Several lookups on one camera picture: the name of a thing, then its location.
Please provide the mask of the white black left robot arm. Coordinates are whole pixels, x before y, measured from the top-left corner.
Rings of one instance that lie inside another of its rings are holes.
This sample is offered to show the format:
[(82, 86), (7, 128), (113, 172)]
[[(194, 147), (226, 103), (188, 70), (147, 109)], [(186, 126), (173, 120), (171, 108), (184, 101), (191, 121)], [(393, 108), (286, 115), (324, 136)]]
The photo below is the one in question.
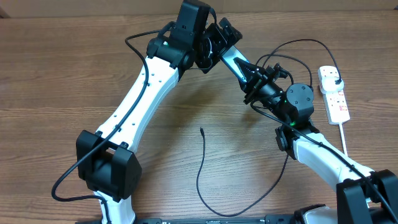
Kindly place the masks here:
[(184, 1), (175, 21), (152, 31), (141, 74), (113, 115), (94, 133), (78, 136), (78, 175), (100, 202), (101, 223), (135, 220), (131, 195), (142, 175), (136, 151), (161, 101), (184, 72), (209, 72), (241, 39), (225, 18), (208, 23), (214, 14), (204, 2)]

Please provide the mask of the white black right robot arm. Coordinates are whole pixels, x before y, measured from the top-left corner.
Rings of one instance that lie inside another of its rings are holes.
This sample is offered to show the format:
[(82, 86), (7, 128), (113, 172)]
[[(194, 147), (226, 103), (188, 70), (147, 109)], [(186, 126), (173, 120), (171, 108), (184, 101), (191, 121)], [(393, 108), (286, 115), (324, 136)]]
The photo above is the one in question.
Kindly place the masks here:
[(313, 89), (294, 83), (283, 90), (275, 84), (289, 73), (279, 65), (258, 67), (234, 58), (246, 104), (281, 124), (275, 131), (281, 151), (316, 172), (335, 192), (337, 208), (324, 204), (295, 211), (296, 223), (397, 223), (397, 176), (374, 171), (333, 147), (314, 127)]

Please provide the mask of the blue screen smartphone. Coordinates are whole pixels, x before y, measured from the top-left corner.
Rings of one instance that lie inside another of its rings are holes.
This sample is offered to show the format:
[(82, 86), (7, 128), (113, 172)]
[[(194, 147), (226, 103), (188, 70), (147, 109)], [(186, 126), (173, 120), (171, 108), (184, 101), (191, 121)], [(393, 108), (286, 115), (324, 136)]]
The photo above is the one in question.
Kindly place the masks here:
[(221, 57), (222, 62), (232, 71), (240, 83), (246, 83), (246, 78), (243, 75), (239, 66), (235, 63), (234, 59), (240, 58), (248, 62), (247, 58), (233, 45)]

